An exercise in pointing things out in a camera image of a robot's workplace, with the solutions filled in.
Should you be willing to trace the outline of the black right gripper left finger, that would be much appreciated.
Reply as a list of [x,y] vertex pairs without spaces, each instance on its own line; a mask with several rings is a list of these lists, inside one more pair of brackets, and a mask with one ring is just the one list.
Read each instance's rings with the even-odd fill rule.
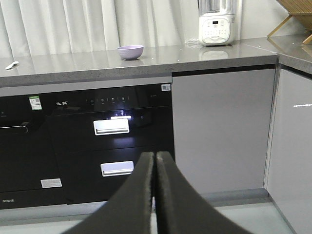
[[65,234],[149,234],[154,152],[143,152],[126,181],[98,210]]

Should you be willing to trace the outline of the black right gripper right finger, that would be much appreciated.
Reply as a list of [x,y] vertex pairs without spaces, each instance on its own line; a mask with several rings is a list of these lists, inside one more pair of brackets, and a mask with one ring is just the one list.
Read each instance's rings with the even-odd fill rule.
[[160,234],[247,234],[186,180],[169,152],[156,154],[156,220]]

